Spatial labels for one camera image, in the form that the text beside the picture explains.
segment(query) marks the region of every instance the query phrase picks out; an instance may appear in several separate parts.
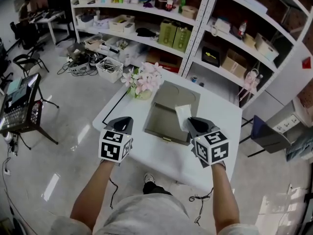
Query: blue fabric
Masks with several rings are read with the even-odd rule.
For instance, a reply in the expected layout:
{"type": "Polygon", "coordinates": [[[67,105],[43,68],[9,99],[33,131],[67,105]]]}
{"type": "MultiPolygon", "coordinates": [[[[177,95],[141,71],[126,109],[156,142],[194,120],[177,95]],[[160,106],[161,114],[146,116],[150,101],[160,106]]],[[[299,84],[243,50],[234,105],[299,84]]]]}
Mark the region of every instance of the blue fabric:
{"type": "Polygon", "coordinates": [[[310,152],[311,150],[307,149],[309,146],[313,146],[313,127],[310,127],[307,131],[301,134],[291,147],[286,149],[287,162],[295,157],[302,156],[310,152]]]}

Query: gray shirt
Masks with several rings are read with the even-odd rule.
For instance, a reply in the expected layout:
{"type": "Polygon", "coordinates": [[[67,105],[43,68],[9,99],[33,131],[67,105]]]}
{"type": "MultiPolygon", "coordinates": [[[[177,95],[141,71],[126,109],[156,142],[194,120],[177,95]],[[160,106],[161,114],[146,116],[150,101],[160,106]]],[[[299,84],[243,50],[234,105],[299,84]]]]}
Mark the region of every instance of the gray shirt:
{"type": "MultiPolygon", "coordinates": [[[[58,217],[50,235],[92,235],[83,223],[58,217]]],[[[123,199],[96,235],[209,235],[193,223],[185,207],[175,197],[153,193],[123,199]]],[[[259,235],[255,226],[236,224],[224,228],[219,235],[259,235]]]]}

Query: extension cord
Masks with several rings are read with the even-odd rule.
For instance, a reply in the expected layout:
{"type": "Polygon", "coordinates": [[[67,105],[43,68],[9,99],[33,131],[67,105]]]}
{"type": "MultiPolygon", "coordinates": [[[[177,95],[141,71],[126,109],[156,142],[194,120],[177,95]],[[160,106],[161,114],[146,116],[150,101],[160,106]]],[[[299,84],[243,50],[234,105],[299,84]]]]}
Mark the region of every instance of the extension cord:
{"type": "Polygon", "coordinates": [[[5,175],[8,175],[8,176],[11,176],[10,170],[5,170],[5,169],[4,169],[4,174],[5,174],[5,175]]]}

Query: office chair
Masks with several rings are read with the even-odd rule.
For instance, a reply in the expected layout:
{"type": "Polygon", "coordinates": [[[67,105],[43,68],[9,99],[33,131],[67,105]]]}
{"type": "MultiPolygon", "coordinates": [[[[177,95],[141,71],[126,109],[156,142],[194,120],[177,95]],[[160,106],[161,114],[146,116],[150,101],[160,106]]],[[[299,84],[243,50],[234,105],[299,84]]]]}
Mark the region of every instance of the office chair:
{"type": "Polygon", "coordinates": [[[39,33],[33,23],[25,24],[24,22],[20,22],[15,27],[16,31],[13,30],[14,26],[11,24],[12,30],[20,38],[23,49],[30,50],[27,55],[33,55],[37,50],[44,50],[43,45],[45,43],[38,43],[39,33]]]}
{"type": "Polygon", "coordinates": [[[24,73],[24,77],[28,76],[29,71],[35,65],[39,65],[39,67],[42,69],[42,66],[40,65],[40,63],[42,63],[44,68],[47,70],[47,72],[49,72],[49,70],[45,66],[44,62],[40,59],[40,55],[38,53],[34,53],[31,56],[28,56],[26,54],[19,55],[13,59],[13,63],[22,69],[22,71],[24,73]]]}
{"type": "Polygon", "coordinates": [[[239,144],[245,142],[248,139],[251,139],[259,146],[261,146],[263,150],[249,155],[248,158],[264,151],[267,151],[268,153],[274,153],[291,146],[291,143],[283,134],[274,131],[258,116],[254,116],[253,119],[244,123],[241,127],[244,127],[246,124],[251,123],[252,121],[253,124],[250,136],[241,140],[239,144]]]}
{"type": "Polygon", "coordinates": [[[0,88],[1,89],[4,89],[6,83],[12,82],[11,79],[8,79],[9,76],[13,75],[12,72],[9,73],[7,76],[3,75],[6,72],[10,63],[11,61],[7,60],[7,52],[4,48],[2,39],[0,38],[0,79],[1,79],[0,88]]]}

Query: white table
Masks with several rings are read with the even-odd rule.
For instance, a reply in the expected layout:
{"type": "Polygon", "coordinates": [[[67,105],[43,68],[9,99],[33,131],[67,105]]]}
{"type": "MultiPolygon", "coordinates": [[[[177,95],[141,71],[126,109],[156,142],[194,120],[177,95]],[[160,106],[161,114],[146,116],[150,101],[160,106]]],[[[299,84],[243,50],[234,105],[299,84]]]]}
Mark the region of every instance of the white table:
{"type": "MultiPolygon", "coordinates": [[[[197,117],[213,121],[230,139],[229,157],[225,159],[226,172],[230,180],[237,157],[242,110],[174,73],[163,70],[162,76],[163,80],[201,94],[197,117]]],[[[209,192],[213,187],[211,168],[203,169],[199,159],[191,152],[192,145],[185,146],[175,142],[167,142],[144,132],[145,122],[155,93],[147,101],[141,101],[131,98],[130,95],[123,97],[126,90],[127,88],[123,86],[107,103],[92,122],[94,128],[101,131],[106,126],[103,123],[104,119],[104,122],[108,123],[114,118],[132,117],[134,119],[132,132],[134,141],[129,156],[183,184],[209,192]]]]}
{"type": "Polygon", "coordinates": [[[34,22],[34,21],[31,21],[31,23],[34,23],[34,24],[48,24],[48,27],[49,27],[49,30],[50,30],[50,34],[51,34],[51,37],[52,37],[52,40],[53,40],[53,43],[54,44],[56,44],[57,43],[57,40],[56,40],[56,38],[55,38],[55,35],[54,35],[54,32],[53,32],[53,28],[52,28],[52,21],[54,21],[54,20],[56,20],[57,18],[59,18],[59,17],[61,17],[61,16],[65,16],[65,13],[64,13],[64,11],[61,11],[61,12],[59,12],[59,13],[57,13],[57,14],[55,14],[55,15],[53,15],[52,17],[50,17],[50,18],[42,18],[42,19],[40,19],[40,20],[38,20],[38,21],[36,21],[36,22],[34,22]]]}

